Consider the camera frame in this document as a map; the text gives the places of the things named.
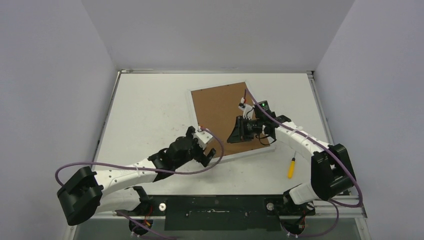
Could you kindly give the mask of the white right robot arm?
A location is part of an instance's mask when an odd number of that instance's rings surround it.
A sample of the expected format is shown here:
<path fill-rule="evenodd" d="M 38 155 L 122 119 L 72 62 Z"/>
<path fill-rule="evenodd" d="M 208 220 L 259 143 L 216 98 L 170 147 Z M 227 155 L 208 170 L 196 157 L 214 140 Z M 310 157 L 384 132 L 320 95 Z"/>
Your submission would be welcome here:
<path fill-rule="evenodd" d="M 229 144 L 250 142 L 263 135 L 288 145 L 310 163 L 310 180 L 283 194 L 282 207 L 286 213 L 294 215 L 305 203 L 329 201 L 354 186 L 356 178 L 348 151 L 342 144 L 331 145 L 318 140 L 285 115 L 276 116 L 266 100 L 249 105 L 241 98 L 238 107 L 242 115 L 236 117 L 227 139 Z"/>

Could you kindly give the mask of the white picture frame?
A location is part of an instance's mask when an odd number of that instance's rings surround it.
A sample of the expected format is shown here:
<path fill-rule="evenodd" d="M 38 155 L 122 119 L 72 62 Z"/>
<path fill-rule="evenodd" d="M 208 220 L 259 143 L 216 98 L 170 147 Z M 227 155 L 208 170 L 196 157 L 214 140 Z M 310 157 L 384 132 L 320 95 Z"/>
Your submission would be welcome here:
<path fill-rule="evenodd" d="M 274 146 L 262 145 L 256 138 L 244 143 L 227 143 L 234 129 L 236 117 L 243 114 L 239 104 L 245 89 L 249 87 L 246 80 L 238 80 L 187 90 L 192 125 L 209 129 L 222 141 L 223 163 L 271 153 L 276 149 Z"/>

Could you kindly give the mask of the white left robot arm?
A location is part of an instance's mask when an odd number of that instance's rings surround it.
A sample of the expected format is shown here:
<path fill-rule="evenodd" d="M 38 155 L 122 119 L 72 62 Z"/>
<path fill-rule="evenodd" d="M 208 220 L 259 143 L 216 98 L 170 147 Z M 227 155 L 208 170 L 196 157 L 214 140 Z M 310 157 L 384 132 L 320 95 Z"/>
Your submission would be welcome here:
<path fill-rule="evenodd" d="M 178 168 L 196 161 L 206 172 L 212 168 L 211 160 L 216 154 L 207 146 L 218 138 L 204 127 L 190 126 L 184 136 L 177 137 L 168 147 L 136 163 L 121 166 L 97 162 L 107 170 L 92 170 L 94 162 L 74 162 L 67 167 L 81 166 L 66 182 L 59 179 L 61 166 L 55 172 L 60 185 L 57 197 L 69 226 L 79 225 L 96 213 L 125 210 L 144 215 L 149 210 L 145 191 L 139 186 L 155 183 L 173 175 L 182 175 Z"/>

